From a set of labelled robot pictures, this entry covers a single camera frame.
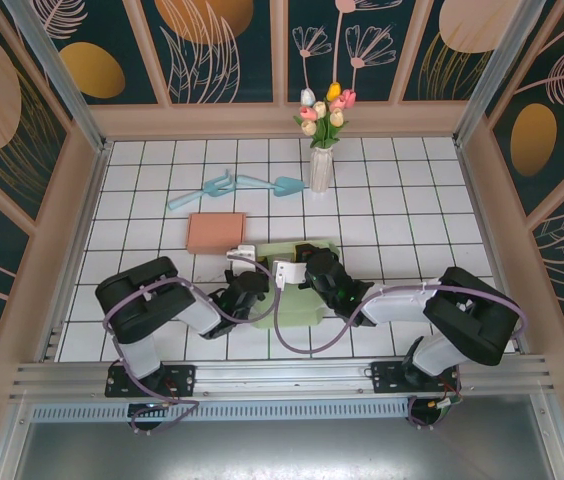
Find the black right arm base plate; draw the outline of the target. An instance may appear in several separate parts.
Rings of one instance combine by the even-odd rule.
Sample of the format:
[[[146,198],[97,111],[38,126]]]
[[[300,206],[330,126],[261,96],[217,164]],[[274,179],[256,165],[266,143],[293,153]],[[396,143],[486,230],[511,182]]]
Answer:
[[[366,370],[375,393],[443,393],[445,385],[457,387],[459,370],[450,367],[438,376],[430,376],[412,365],[401,361],[375,361]]]

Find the light blue toy trowel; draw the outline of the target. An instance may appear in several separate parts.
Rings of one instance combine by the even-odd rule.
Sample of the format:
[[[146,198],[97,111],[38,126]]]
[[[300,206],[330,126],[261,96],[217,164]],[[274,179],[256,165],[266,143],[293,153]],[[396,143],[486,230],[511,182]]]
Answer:
[[[271,190],[275,197],[286,197],[304,190],[305,184],[302,180],[280,176],[273,182],[260,180],[254,177],[245,175],[237,175],[235,177],[237,185],[245,187],[263,188]]]

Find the aluminium frame post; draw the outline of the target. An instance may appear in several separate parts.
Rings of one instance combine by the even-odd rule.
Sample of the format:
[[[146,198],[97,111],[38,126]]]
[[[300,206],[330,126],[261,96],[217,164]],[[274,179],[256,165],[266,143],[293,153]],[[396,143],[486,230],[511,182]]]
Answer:
[[[68,107],[89,144],[96,152],[100,153],[105,146],[105,137],[97,126],[86,101],[71,78],[51,38],[39,22],[33,7],[28,0],[3,0],[3,3],[15,24],[20,28],[36,58],[46,69],[51,82],[55,85],[64,104]]]
[[[453,133],[454,145],[462,149],[478,126],[488,104],[536,25],[546,0],[521,0],[501,40],[479,78]]]

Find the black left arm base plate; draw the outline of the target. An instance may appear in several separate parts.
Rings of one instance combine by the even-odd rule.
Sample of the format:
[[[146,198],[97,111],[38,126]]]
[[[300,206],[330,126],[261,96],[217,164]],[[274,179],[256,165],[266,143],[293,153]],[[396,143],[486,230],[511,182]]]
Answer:
[[[196,367],[193,365],[162,365],[157,371],[139,380],[147,393],[139,388],[122,365],[112,365],[107,372],[106,398],[184,398],[193,395]]]

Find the artificial tulip bouquet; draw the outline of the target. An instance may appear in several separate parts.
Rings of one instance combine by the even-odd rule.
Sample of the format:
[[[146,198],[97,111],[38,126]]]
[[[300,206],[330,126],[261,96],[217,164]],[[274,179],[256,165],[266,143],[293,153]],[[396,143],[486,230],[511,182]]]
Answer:
[[[311,138],[311,148],[327,150],[339,141],[339,132],[347,124],[344,111],[351,109],[356,99],[354,90],[342,89],[338,82],[329,86],[323,100],[318,100],[310,88],[301,90],[299,112],[293,119]]]

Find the aluminium table side rail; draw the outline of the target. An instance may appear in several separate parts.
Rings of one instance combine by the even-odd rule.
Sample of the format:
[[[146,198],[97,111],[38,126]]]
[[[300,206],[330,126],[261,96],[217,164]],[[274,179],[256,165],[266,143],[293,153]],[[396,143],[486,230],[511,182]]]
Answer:
[[[36,362],[44,361],[51,337],[66,321],[111,148],[107,142],[91,150],[73,139],[53,175],[36,237],[42,247],[36,256],[42,262],[36,268],[42,285],[36,292],[44,314],[37,332]]]
[[[523,221],[506,164],[490,136],[474,136],[460,153],[488,237],[497,283],[524,307],[523,266],[518,263]]]

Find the white ribbed vase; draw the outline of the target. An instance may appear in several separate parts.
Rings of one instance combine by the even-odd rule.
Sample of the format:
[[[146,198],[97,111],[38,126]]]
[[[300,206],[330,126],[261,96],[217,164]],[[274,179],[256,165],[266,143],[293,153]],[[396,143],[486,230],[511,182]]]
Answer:
[[[310,190],[314,193],[325,193],[333,178],[333,148],[313,148],[310,169]]]

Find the grey metal sheet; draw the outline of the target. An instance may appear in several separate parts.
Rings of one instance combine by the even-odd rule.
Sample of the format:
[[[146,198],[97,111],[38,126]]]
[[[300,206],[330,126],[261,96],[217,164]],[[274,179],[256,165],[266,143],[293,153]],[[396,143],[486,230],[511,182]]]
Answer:
[[[417,430],[399,419],[34,424],[0,480],[564,480],[537,428]]]

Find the light blue toy garden fork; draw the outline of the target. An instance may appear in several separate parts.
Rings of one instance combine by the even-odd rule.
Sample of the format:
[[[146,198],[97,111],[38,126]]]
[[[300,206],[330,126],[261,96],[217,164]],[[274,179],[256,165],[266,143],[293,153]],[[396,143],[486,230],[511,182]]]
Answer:
[[[173,211],[190,202],[201,199],[203,196],[217,198],[232,193],[235,187],[234,176],[226,170],[222,176],[206,181],[200,190],[169,200],[167,208]]]

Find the green paper box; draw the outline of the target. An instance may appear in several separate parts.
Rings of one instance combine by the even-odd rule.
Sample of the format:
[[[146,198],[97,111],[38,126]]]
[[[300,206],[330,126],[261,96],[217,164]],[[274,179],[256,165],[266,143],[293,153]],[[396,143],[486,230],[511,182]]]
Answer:
[[[256,245],[256,254],[258,260],[266,258],[269,270],[275,273],[273,269],[273,261],[279,259],[295,260],[296,246],[308,243],[317,248],[328,248],[338,257],[340,252],[338,247],[331,242],[330,239],[317,240],[300,240],[292,242],[269,243]],[[262,302],[256,303],[250,312],[249,318],[262,315],[272,305],[274,299],[273,284],[269,284],[269,292],[265,294]],[[278,324],[279,328],[292,328],[301,326],[318,325],[327,311],[327,307],[320,299],[317,293],[311,289],[300,290],[297,285],[285,285],[281,292],[280,303],[278,308]],[[254,322],[251,326],[266,330],[274,328],[273,312],[266,317]]]

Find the aluminium mounting rail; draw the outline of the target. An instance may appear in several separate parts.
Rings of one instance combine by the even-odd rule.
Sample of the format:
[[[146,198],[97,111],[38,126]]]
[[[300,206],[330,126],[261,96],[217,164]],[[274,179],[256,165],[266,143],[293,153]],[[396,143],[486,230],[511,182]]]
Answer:
[[[193,361],[196,400],[351,399],[373,395],[372,358]],[[8,388],[12,401],[103,401],[108,362],[22,364]],[[541,355],[506,355],[497,366],[464,363],[456,379],[470,396],[545,394],[555,391]]]

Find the pink paper box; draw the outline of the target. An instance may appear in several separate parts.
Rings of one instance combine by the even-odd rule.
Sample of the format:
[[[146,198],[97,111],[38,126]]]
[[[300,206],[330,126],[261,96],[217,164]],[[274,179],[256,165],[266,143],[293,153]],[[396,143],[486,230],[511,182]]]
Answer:
[[[189,215],[186,249],[196,255],[221,255],[243,243],[244,213],[210,212]]]

